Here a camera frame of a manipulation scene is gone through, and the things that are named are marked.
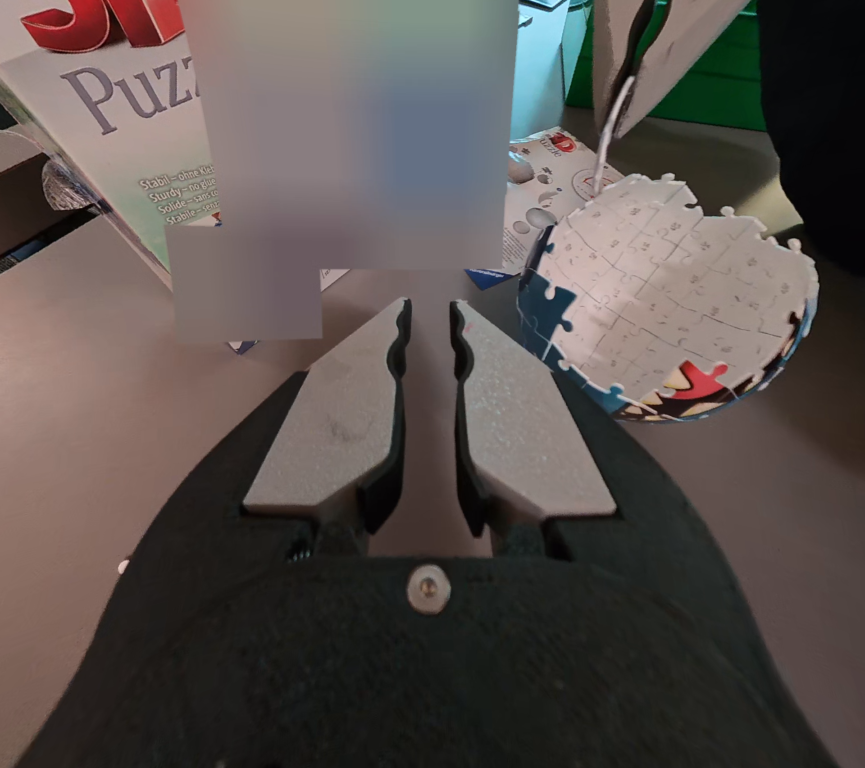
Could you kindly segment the white paper leaflet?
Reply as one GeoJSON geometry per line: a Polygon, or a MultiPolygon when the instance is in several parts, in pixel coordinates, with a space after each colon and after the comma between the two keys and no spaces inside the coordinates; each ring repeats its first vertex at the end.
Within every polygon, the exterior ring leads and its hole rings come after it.
{"type": "Polygon", "coordinates": [[[503,262],[466,274],[485,291],[539,263],[554,225],[594,198],[596,155],[556,126],[512,141],[504,201],[503,262]]]}

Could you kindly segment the colourful cardboard puzzle box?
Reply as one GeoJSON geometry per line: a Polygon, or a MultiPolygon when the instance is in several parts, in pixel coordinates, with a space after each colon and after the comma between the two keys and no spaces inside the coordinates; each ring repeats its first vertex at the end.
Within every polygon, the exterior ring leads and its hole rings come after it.
{"type": "Polygon", "coordinates": [[[2,106],[170,286],[220,204],[178,0],[1,0],[2,106]]]}

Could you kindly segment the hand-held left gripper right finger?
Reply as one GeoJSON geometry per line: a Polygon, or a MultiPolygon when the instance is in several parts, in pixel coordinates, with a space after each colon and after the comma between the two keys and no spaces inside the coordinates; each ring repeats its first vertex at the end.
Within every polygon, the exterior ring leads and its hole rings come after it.
{"type": "Polygon", "coordinates": [[[465,300],[450,303],[449,321],[457,493],[471,535],[615,514],[550,369],[465,300]]]}

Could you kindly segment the person's right forearm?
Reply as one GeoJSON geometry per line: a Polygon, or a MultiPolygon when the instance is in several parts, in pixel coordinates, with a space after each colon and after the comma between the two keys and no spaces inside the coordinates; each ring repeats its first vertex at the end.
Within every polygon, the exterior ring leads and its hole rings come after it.
{"type": "Polygon", "coordinates": [[[814,247],[863,276],[864,0],[758,0],[761,103],[814,247]]]}

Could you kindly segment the green plastic bin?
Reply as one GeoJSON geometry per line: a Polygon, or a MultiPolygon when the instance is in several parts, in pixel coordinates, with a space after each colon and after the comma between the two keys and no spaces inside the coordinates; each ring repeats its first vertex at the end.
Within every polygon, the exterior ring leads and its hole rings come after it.
{"type": "MultiPolygon", "coordinates": [[[[570,0],[561,39],[565,103],[592,108],[594,0],[570,0]]],[[[651,117],[763,132],[756,0],[751,0],[651,117]]]]}

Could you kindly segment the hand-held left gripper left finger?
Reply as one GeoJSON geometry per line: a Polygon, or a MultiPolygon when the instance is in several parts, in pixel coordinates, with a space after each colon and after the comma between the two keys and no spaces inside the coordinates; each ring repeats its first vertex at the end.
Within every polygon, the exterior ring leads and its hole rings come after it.
{"type": "Polygon", "coordinates": [[[258,515],[373,536],[401,498],[402,378],[412,302],[398,298],[313,363],[243,501],[258,515]]]}

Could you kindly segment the partly built puzzle ball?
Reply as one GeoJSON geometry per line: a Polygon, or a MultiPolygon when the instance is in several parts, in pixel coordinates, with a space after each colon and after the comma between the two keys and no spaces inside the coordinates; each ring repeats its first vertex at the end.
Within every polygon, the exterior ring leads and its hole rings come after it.
{"type": "Polygon", "coordinates": [[[630,175],[546,228],[517,289],[525,349],[620,421],[696,421],[763,391],[816,316],[815,262],[685,182],[630,175]]]}

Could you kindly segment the white puzzle piece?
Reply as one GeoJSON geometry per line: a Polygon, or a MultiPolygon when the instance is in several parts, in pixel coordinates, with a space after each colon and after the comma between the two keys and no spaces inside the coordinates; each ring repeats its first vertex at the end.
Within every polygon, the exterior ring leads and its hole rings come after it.
{"type": "Polygon", "coordinates": [[[606,116],[605,124],[600,133],[598,149],[592,173],[592,198],[596,197],[602,190],[602,180],[604,169],[607,163],[607,155],[609,147],[615,135],[619,123],[619,115],[625,107],[630,93],[633,89],[636,80],[636,75],[632,74],[627,77],[622,83],[615,100],[612,102],[609,113],[606,116]]]}

